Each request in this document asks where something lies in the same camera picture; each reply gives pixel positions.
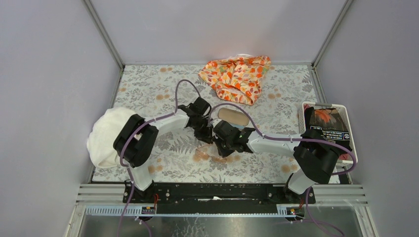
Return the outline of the light blue cleaning cloth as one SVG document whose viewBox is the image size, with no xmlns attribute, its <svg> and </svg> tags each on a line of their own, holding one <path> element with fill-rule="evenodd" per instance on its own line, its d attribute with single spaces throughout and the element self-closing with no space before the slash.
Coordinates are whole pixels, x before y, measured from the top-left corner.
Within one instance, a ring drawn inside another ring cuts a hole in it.
<svg viewBox="0 0 419 237">
<path fill-rule="evenodd" d="M 236 127 L 236 128 L 238 128 L 238 129 L 243 129 L 243 128 L 245 128 L 245 126 L 243 126 L 243 125 L 237 125 L 237 124 L 234 124 L 233 126 L 234 126 L 234 127 Z"/>
</svg>

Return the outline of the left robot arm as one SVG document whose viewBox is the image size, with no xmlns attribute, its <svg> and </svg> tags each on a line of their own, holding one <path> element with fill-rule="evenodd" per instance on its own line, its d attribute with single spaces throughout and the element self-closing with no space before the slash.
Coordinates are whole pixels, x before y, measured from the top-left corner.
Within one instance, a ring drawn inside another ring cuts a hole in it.
<svg viewBox="0 0 419 237">
<path fill-rule="evenodd" d="M 153 179 L 146 164 L 156 139 L 160 135 L 177 129 L 192 128 L 194 136 L 201 142 L 212 143 L 212 129 L 208 126 L 210 104 L 198 97 L 189 105 L 179 105 L 175 113 L 146 120 L 138 114 L 132 115 L 113 143 L 118 156 L 127 161 L 129 177 L 136 187 L 134 196 L 142 203 L 153 198 L 150 187 Z"/>
</svg>

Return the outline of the plaid glasses case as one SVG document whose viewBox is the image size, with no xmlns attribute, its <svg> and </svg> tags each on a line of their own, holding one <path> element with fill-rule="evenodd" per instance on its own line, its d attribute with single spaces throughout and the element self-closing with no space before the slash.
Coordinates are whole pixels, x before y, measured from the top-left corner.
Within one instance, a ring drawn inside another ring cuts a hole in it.
<svg viewBox="0 0 419 237">
<path fill-rule="evenodd" d="M 218 117 L 232 126 L 234 124 L 247 126 L 250 122 L 250 119 L 242 112 L 231 110 L 228 108 L 221 108 L 218 111 Z"/>
</svg>

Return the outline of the clear pink sunglasses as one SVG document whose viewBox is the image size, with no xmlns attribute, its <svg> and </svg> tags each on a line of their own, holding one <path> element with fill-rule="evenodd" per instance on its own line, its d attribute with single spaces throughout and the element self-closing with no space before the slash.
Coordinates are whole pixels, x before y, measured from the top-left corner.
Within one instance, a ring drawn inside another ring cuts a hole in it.
<svg viewBox="0 0 419 237">
<path fill-rule="evenodd" d="M 198 147 L 195 150 L 195 153 L 193 155 L 193 161 L 199 162 L 199 161 L 208 161 L 211 160 L 213 162 L 219 162 L 219 163 L 226 163 L 226 158 L 223 158 L 218 154 L 217 146 L 212 145 L 205 145 Z"/>
</svg>

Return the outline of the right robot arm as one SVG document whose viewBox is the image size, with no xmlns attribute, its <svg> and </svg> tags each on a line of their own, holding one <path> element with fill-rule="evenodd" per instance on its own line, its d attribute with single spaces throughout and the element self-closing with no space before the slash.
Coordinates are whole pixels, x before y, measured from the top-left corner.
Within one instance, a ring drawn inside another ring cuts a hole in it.
<svg viewBox="0 0 419 237">
<path fill-rule="evenodd" d="M 300 136 L 264 135 L 251 127 L 239 129 L 218 119 L 211 122 L 213 142 L 222 157 L 238 153 L 270 153 L 293 157 L 299 170 L 290 175 L 283 190 L 284 199 L 298 202 L 315 184 L 328 184 L 339 158 L 339 150 L 315 130 Z"/>
</svg>

